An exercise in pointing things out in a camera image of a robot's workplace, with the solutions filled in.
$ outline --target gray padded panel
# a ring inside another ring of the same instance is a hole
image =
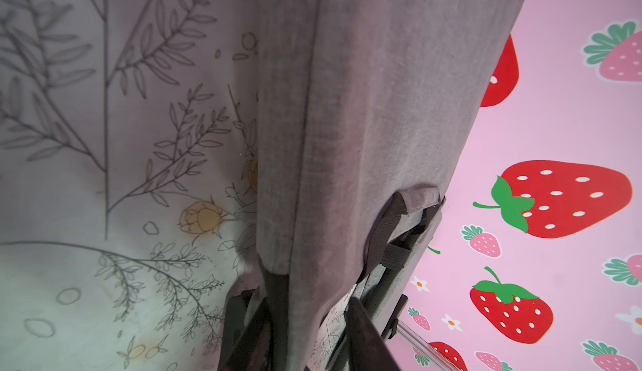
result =
[[[257,250],[290,274],[288,364],[396,190],[446,191],[523,0],[261,0]]]

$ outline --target strawberry stem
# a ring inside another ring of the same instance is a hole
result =
[[[483,204],[478,203],[477,201],[473,202],[472,204],[477,208],[502,208],[501,206],[485,206]]]
[[[497,277],[497,275],[493,272],[493,270],[491,270],[491,269],[490,269],[489,267],[487,267],[487,266],[485,266],[485,267],[484,267],[484,269],[485,269],[486,271],[488,271],[488,272],[490,272],[490,273],[491,273],[491,275],[493,276],[493,278],[495,278],[495,280],[497,280],[497,283],[498,283],[498,284],[502,284],[502,283],[500,282],[500,278],[498,278],[498,277]]]

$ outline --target botanical print fabric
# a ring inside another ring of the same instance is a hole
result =
[[[401,319],[457,368],[642,367],[640,7],[525,1],[446,193],[441,255],[405,289]]]
[[[256,0],[0,0],[0,369],[210,369],[257,285]]]

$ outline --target pink strawberry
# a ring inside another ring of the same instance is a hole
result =
[[[642,254],[631,255],[628,260],[611,258],[604,263],[602,270],[614,282],[626,283],[629,286],[638,286],[642,283]]]
[[[464,226],[461,234],[473,250],[490,258],[498,258],[502,255],[500,242],[492,234],[484,233],[482,228],[474,225]]]
[[[493,371],[512,371],[513,369],[503,361],[500,361],[496,356],[491,353],[475,352],[475,356],[479,361]]]
[[[582,342],[586,354],[593,356],[593,363],[605,371],[639,371],[633,360],[618,355],[618,350],[605,343],[592,340]]]
[[[636,33],[636,23],[614,23],[606,33],[591,36],[596,44],[584,47],[586,63],[599,63],[600,75],[608,80],[642,82],[642,32]]]
[[[428,323],[426,317],[419,314],[419,311],[415,310],[414,308],[409,308],[408,314],[410,314],[415,324],[422,327],[423,329],[426,329],[427,331],[430,331],[430,323]]]

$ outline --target yellow flower drawing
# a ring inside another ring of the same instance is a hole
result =
[[[218,228],[223,221],[221,207],[213,202],[198,201],[183,210],[179,225],[181,231],[196,234],[197,237],[205,232],[212,232],[220,237]]]

